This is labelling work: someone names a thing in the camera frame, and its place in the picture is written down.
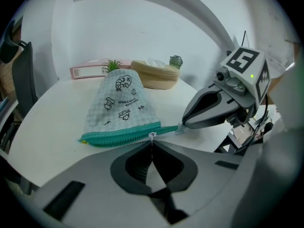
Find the woven basket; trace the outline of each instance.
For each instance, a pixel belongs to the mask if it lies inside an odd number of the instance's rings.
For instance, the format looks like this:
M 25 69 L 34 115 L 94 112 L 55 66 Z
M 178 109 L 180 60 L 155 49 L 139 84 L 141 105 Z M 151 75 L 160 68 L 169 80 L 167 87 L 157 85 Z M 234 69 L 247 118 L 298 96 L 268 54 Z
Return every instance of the woven basket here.
M 138 73 L 143 87 L 150 89 L 170 89 L 180 77 L 180 71 L 169 65 L 159 68 L 134 60 L 131 62 L 131 69 Z

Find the teal zipper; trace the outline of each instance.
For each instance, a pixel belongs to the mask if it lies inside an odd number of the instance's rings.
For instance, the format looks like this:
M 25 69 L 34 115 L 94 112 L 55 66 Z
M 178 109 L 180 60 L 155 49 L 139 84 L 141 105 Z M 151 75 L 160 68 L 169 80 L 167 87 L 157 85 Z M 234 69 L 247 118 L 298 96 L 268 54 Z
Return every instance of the teal zipper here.
M 131 144 L 135 141 L 148 137 L 149 133 L 155 132 L 157 135 L 176 131 L 178 126 L 161 127 L 161 123 L 138 126 L 130 129 L 123 129 L 113 132 L 86 133 L 79 140 L 81 143 L 94 147 L 110 148 L 120 145 Z

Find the green bottle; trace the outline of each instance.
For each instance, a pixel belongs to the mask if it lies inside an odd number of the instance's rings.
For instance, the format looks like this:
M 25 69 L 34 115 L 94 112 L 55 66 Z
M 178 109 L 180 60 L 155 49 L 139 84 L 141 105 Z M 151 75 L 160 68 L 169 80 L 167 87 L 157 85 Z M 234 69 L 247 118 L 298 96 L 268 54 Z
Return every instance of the green bottle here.
M 183 61 L 180 56 L 174 55 L 170 57 L 169 65 L 177 68 L 178 70 L 180 69 Z

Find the cartoon character print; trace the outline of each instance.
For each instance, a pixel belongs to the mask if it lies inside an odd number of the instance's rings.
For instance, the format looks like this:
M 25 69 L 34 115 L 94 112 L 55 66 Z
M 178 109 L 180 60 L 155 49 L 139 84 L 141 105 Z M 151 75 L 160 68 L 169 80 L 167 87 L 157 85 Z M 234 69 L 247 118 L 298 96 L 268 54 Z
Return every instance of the cartoon character print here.
M 119 115 L 118 115 L 118 117 L 122 118 L 125 121 L 128 120 L 129 117 L 130 117 L 130 110 L 127 109 L 127 110 L 124 110 L 124 111 L 120 112 Z
M 106 99 L 106 103 L 104 104 L 105 109 L 108 111 L 112 108 L 112 106 L 114 105 L 115 101 L 113 99 L 111 99 L 110 97 L 107 97 Z
M 131 79 L 131 76 L 129 76 L 129 75 L 119 77 L 116 81 L 116 86 L 115 86 L 116 91 L 121 91 L 122 87 L 129 88 L 131 82 L 132 82 L 132 79 Z

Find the green succulent plant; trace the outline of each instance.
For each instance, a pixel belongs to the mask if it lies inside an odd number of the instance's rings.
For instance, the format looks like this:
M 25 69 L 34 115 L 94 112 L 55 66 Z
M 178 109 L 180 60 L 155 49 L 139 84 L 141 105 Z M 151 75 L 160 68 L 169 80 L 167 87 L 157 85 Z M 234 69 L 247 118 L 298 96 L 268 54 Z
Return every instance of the green succulent plant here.
M 112 61 L 108 60 L 108 62 L 103 63 L 104 69 L 106 70 L 107 73 L 110 73 L 113 70 L 119 69 L 119 66 L 122 64 L 121 61 Z

